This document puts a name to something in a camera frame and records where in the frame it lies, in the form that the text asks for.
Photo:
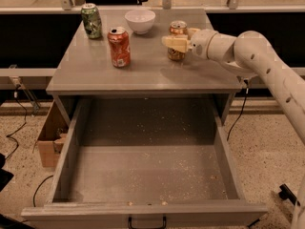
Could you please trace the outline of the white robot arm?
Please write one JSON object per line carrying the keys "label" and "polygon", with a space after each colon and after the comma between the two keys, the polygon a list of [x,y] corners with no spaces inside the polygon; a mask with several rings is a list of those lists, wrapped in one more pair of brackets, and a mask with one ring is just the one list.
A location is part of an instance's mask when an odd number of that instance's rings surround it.
{"label": "white robot arm", "polygon": [[187,35],[164,36],[162,44],[215,61],[242,78],[259,76],[305,143],[305,80],[282,61],[264,35],[190,29]]}

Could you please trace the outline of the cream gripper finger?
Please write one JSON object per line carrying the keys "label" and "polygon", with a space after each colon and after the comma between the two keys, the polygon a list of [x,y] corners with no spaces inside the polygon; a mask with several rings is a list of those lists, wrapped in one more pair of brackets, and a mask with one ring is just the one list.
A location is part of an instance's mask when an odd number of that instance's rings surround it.
{"label": "cream gripper finger", "polygon": [[187,52],[192,48],[191,41],[186,35],[163,36],[161,42],[164,46],[179,52]]}
{"label": "cream gripper finger", "polygon": [[188,37],[192,38],[193,35],[198,31],[200,31],[200,29],[198,29],[198,28],[188,28]]}

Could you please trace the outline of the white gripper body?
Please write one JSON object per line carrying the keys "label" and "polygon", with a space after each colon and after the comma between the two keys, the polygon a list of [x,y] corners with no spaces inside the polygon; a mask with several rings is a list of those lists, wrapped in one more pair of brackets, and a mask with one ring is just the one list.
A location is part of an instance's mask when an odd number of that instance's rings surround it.
{"label": "white gripper body", "polygon": [[217,34],[217,31],[214,30],[200,30],[196,32],[191,41],[191,51],[195,56],[198,56],[204,60],[208,58],[208,48],[211,40]]}

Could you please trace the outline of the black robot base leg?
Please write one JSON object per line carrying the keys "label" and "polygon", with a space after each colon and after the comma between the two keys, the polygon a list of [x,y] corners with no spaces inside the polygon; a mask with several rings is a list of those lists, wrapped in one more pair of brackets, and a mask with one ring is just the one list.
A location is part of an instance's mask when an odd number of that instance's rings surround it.
{"label": "black robot base leg", "polygon": [[295,194],[290,190],[286,184],[279,186],[280,192],[278,193],[279,197],[282,200],[288,199],[293,205],[298,205],[299,201],[297,200]]}

